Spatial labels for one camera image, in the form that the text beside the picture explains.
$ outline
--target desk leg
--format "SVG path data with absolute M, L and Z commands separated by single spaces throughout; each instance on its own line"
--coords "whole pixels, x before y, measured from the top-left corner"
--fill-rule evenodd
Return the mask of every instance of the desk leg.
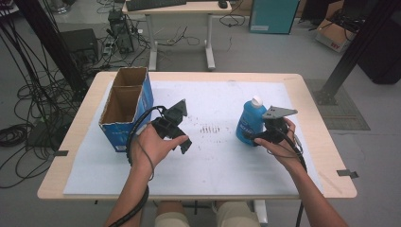
M 216 69 L 215 59 L 213 58 L 213 50 L 212 50 L 212 14 L 207 15 L 207 40 L 205 40 L 206 45 L 206 59 L 207 59 L 207 67 L 209 70 Z
M 153 38 L 153 23 L 151 22 L 151 16 L 149 14 L 145 15 L 147 19 L 148 25 L 148 35 L 150 42 L 150 57 L 149 57 L 149 71 L 156 71 L 156 62 L 157 62 L 157 43 Z
M 253 201 L 253 210 L 259 219 L 259 223 L 261 227 L 268 226 L 268 214 L 266 212 L 266 204 L 263 200 L 255 200 Z

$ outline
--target desk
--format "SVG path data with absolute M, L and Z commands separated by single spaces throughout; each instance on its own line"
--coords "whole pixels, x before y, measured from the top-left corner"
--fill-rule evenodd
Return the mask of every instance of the desk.
M 145 14 L 146 16 L 150 41 L 149 71 L 156 70 L 157 61 L 157 42 L 154 41 L 153 37 L 154 22 L 157 22 L 160 26 L 195 25 L 198 23 L 207 25 L 207 38 L 205 40 L 207 65 L 209 70 L 214 70 L 216 66 L 212 50 L 212 17 L 214 13 L 229 14 L 231 6 L 229 3 L 227 5 L 227 9 L 221 9 L 217 2 L 187 2 L 186 5 L 181 6 L 127 11 L 127 7 L 124 4 L 123 13 L 133 15 Z
M 110 82 L 114 79 L 115 72 L 102 72 L 96 75 L 91 88 L 89 89 L 81 107 L 72 123 L 60 150 L 68 150 L 65 157 L 56 157 L 52 166 L 49 168 L 44 181 L 39 188 L 38 196 L 48 200 L 69 200 L 69 199 L 89 199 L 105 200 L 116 199 L 116 195 L 64 195 L 63 190 L 72 170 L 72 166 L 77 155 L 78 148 L 84 139 L 88 127 L 92 121 L 97 106 L 103 98 L 104 92 Z M 279 82 L 283 83 L 288 91 L 288 96 L 292 106 L 299 111 L 297 119 L 303 129 L 305 141 L 309 153 L 315 164 L 320 182 L 323 186 L 323 194 L 327 198 L 353 198 L 357 191 L 349 177 L 340 177 L 337 170 L 345 169 L 342 159 L 325 127 L 323 120 L 316 108 L 313 99 L 308 92 L 304 80 L 299 75 L 294 74 L 253 74 L 253 73 L 186 73 L 186 72 L 150 72 L 151 81 L 248 81 L 248 82 Z M 192 197 L 171 198 L 191 200 Z M 273 199 L 264 196 L 258 198 L 235 197 L 219 199 Z

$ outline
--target white bottle cap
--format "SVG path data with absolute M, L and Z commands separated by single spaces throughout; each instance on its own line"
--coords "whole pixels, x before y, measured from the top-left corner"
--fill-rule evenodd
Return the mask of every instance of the white bottle cap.
M 251 103 L 254 108 L 260 108 L 261 106 L 263 106 L 263 101 L 262 98 L 260 98 L 260 96 L 254 96 L 252 98 Z

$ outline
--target cardboard box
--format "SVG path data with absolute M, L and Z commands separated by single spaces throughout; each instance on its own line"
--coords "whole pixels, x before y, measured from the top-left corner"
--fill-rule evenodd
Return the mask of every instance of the cardboard box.
M 99 119 L 115 151 L 124 152 L 133 123 L 153 106 L 147 68 L 120 68 Z M 150 120 L 150 115 L 140 127 Z
M 338 9 L 342 8 L 343 4 L 343 0 L 330 4 L 328 6 L 326 18 L 331 18 Z M 316 40 L 339 53 L 348 47 L 356 35 L 341 26 L 333 24 L 327 19 L 321 22 L 317 30 L 318 34 L 316 35 Z

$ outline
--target white paper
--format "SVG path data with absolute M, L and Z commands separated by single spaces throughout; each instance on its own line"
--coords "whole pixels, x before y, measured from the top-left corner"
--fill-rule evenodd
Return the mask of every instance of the white paper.
M 185 155 L 171 151 L 156 167 L 149 182 L 151 196 L 296 196 L 287 171 L 264 148 L 250 147 L 235 137 L 243 104 L 254 95 L 270 105 L 292 109 L 283 83 L 152 81 L 154 105 L 167 108 L 185 99 L 188 117 L 180 128 L 193 142 Z M 125 153 L 116 153 L 98 126 L 110 87 L 107 89 L 78 149 L 64 194 L 118 195 L 130 165 Z M 152 118 L 158 116 L 153 112 Z M 308 174 L 322 190 L 296 115 Z

